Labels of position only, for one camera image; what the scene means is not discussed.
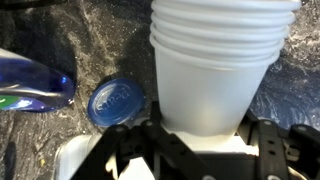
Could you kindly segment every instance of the stacked plastic cups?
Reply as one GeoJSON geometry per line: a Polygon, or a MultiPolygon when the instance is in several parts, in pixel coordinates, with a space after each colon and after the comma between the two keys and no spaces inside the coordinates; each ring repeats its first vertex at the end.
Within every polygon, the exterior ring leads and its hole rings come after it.
{"type": "Polygon", "coordinates": [[[163,124],[233,136],[284,46],[297,0],[156,0],[155,48],[163,124]]]}

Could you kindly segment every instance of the granite countertop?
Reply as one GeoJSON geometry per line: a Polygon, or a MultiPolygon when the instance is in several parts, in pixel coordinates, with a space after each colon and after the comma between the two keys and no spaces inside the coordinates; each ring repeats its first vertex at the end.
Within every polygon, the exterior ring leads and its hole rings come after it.
{"type": "MultiPolygon", "coordinates": [[[[281,58],[271,65],[250,109],[288,128],[320,130],[320,2],[304,1],[281,58]]],[[[45,114],[0,112],[0,179],[51,179],[57,149],[81,134],[103,132],[86,115],[101,83],[131,78],[144,88],[147,116],[157,100],[149,37],[149,0],[74,0],[0,11],[0,47],[54,67],[77,80],[74,103],[45,114]]]]}

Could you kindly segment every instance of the countertop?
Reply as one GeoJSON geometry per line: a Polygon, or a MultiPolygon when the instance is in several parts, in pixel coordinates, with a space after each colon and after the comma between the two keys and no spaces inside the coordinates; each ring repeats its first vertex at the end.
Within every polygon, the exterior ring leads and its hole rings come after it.
{"type": "MultiPolygon", "coordinates": [[[[81,134],[102,133],[86,115],[94,89],[127,77],[144,88],[147,116],[157,100],[155,60],[148,41],[149,0],[74,0],[0,11],[0,47],[56,68],[77,81],[74,103],[56,112],[0,112],[0,180],[51,179],[57,149],[81,134]]],[[[252,101],[258,117],[281,127],[320,130],[320,2],[304,1],[280,59],[252,101]]]]}

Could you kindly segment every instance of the cup rim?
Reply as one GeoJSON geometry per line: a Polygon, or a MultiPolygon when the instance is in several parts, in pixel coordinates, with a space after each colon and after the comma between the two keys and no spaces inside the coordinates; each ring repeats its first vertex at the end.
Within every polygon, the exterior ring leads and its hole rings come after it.
{"type": "MultiPolygon", "coordinates": [[[[217,55],[219,55],[218,53],[220,53],[221,56],[224,56],[224,54],[226,53],[230,53],[230,54],[234,54],[234,55],[230,55],[228,57],[238,57],[238,56],[259,56],[263,51],[265,52],[267,48],[258,48],[258,52],[257,49],[252,50],[252,49],[239,49],[239,48],[226,48],[226,47],[219,47],[219,46],[205,46],[205,45],[201,45],[201,44],[197,44],[197,43],[192,43],[191,42],[184,42],[180,39],[176,39],[176,38],[171,38],[166,34],[163,34],[161,32],[159,32],[157,30],[157,28],[155,27],[155,24],[152,23],[150,25],[150,30],[151,33],[155,36],[155,38],[157,39],[157,37],[164,39],[164,41],[168,41],[169,43],[171,42],[171,44],[173,44],[174,46],[177,47],[182,47],[182,48],[186,48],[189,50],[194,49],[194,51],[198,51],[198,52],[203,52],[203,53],[212,53],[215,54],[217,53],[217,55]]],[[[277,49],[281,49],[284,46],[285,42],[284,40],[279,40],[279,42],[275,45],[276,47],[268,47],[269,49],[267,49],[268,51],[276,51],[277,49]]]]}
{"type": "Polygon", "coordinates": [[[174,24],[168,21],[165,21],[159,17],[156,16],[155,13],[151,14],[151,19],[152,21],[157,25],[162,25],[167,29],[171,29],[176,32],[180,32],[183,34],[191,35],[191,36],[196,36],[196,37],[201,37],[201,38],[207,38],[207,39],[215,39],[215,40],[223,40],[223,41],[234,41],[235,39],[237,41],[253,41],[253,42],[258,42],[258,41],[265,41],[265,40],[278,40],[279,38],[285,38],[289,34],[289,27],[285,27],[282,31],[280,31],[277,35],[280,36],[275,36],[275,33],[272,35],[269,35],[268,33],[265,33],[264,36],[261,36],[260,34],[255,35],[255,34],[235,34],[235,33],[230,33],[230,32],[223,32],[223,31],[209,31],[206,29],[198,29],[195,27],[187,27],[183,25],[178,25],[174,24]]]}
{"type": "Polygon", "coordinates": [[[270,64],[274,63],[279,55],[280,52],[274,53],[267,57],[265,60],[261,61],[253,61],[253,62],[221,62],[217,60],[209,60],[200,57],[195,57],[191,55],[182,54],[175,50],[169,49],[155,39],[155,37],[151,34],[149,37],[151,45],[155,48],[155,51],[160,50],[169,54],[170,56],[174,56],[175,60],[179,61],[180,63],[185,63],[193,66],[198,66],[205,69],[223,69],[223,70],[235,70],[235,69],[246,69],[250,67],[262,67],[262,66],[269,66],[270,64]]]}
{"type": "MultiPolygon", "coordinates": [[[[151,25],[154,25],[155,28],[157,29],[156,27],[156,24],[154,22],[151,23],[151,25]]],[[[204,46],[217,46],[217,44],[219,44],[221,47],[224,47],[224,48],[229,48],[230,45],[231,46],[234,46],[234,48],[239,48],[239,49],[243,49],[244,47],[245,48],[253,48],[253,49],[256,49],[256,48],[261,48],[261,47],[268,47],[268,46],[274,46],[277,44],[278,40],[268,40],[268,41],[261,41],[261,42],[253,42],[253,41],[250,41],[250,42],[246,42],[247,45],[250,44],[250,46],[243,46],[243,42],[232,42],[232,41],[222,41],[222,40],[215,40],[214,42],[216,43],[212,43],[213,41],[207,41],[207,40],[204,40],[204,39],[198,39],[198,41],[191,41],[191,40],[183,40],[182,38],[177,38],[175,36],[171,36],[169,34],[166,34],[166,33],[163,33],[161,32],[160,30],[157,29],[157,31],[163,35],[166,35],[170,38],[175,38],[175,39],[179,39],[180,41],[186,41],[187,43],[199,43],[201,45],[204,45],[204,46]]]]}
{"type": "Polygon", "coordinates": [[[290,12],[283,18],[246,18],[246,17],[230,17],[219,15],[207,15],[205,13],[184,11],[173,9],[163,5],[159,5],[156,1],[151,4],[152,9],[159,16],[166,16],[172,19],[188,20],[197,23],[205,23],[219,26],[239,26],[239,27],[275,27],[292,24],[295,21],[295,15],[290,12]]]}
{"type": "Polygon", "coordinates": [[[164,3],[179,3],[179,4],[189,4],[189,5],[202,5],[207,7],[215,8],[226,8],[230,10],[254,10],[254,11],[269,11],[269,12],[278,12],[278,11],[293,11],[301,7],[300,0],[246,0],[246,1],[237,1],[237,0],[227,0],[227,1],[212,1],[212,0],[160,0],[162,4],[164,3]]]}
{"type": "Polygon", "coordinates": [[[225,9],[214,9],[210,7],[203,7],[203,6],[197,6],[197,4],[194,5],[188,5],[185,3],[175,3],[172,2],[165,2],[165,1],[153,1],[152,4],[156,4],[159,6],[164,6],[170,9],[176,9],[176,10],[183,10],[185,12],[194,12],[194,13],[208,13],[210,15],[215,16],[235,16],[235,17],[255,17],[255,18],[278,18],[283,17],[284,15],[288,15],[291,11],[280,11],[280,12],[263,12],[263,11],[228,11],[225,9]]]}

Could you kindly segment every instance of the screw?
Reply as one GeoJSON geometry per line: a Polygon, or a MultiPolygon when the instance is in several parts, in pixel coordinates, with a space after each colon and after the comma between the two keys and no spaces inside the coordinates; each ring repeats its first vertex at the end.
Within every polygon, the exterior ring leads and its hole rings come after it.
{"type": "Polygon", "coordinates": [[[275,175],[269,175],[268,180],[281,180],[278,176],[275,175]]]}
{"type": "Polygon", "coordinates": [[[300,131],[307,131],[307,128],[304,127],[304,126],[299,126],[298,129],[299,129],[300,131]]]}
{"type": "Polygon", "coordinates": [[[210,175],[205,175],[203,176],[202,180],[216,180],[216,179],[210,175]]]}
{"type": "Polygon", "coordinates": [[[270,126],[271,122],[270,121],[264,121],[264,124],[270,126]]]}
{"type": "Polygon", "coordinates": [[[121,127],[121,126],[119,126],[119,127],[116,128],[116,131],[117,131],[117,132],[122,132],[123,130],[124,130],[124,128],[121,127]]]}
{"type": "Polygon", "coordinates": [[[147,126],[152,126],[153,123],[152,123],[151,121],[147,121],[147,122],[146,122],[146,125],[147,125],[147,126]]]}

